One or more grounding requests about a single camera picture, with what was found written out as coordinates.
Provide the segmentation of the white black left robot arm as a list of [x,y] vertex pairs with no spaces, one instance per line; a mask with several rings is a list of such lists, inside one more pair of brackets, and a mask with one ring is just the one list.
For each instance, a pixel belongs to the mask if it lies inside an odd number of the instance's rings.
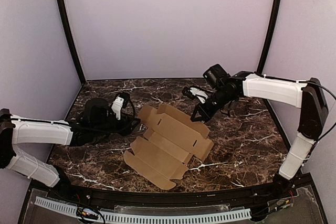
[[123,111],[133,105],[127,94],[117,95],[112,104],[103,98],[86,102],[74,121],[48,121],[13,115],[1,109],[1,168],[11,169],[53,188],[70,184],[61,168],[46,164],[19,148],[19,144],[83,146],[111,134],[127,136],[139,125],[136,113]]

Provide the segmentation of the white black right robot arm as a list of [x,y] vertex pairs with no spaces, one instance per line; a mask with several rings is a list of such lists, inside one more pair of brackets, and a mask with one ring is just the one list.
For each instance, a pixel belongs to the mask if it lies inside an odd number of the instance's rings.
[[275,176],[277,179],[293,179],[322,139],[329,115],[324,95],[326,89],[319,79],[290,80],[250,71],[230,75],[219,64],[208,68],[203,78],[211,91],[198,86],[183,89],[185,96],[199,100],[191,116],[193,122],[208,122],[219,110],[240,98],[263,99],[298,112],[294,140]]

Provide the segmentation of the brown cardboard box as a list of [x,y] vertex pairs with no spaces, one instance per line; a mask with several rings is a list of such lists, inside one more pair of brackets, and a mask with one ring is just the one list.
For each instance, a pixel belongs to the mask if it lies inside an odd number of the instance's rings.
[[184,112],[168,105],[144,105],[138,114],[147,130],[124,152],[124,161],[162,190],[175,187],[187,172],[192,156],[205,161],[214,143],[209,128],[193,122]]

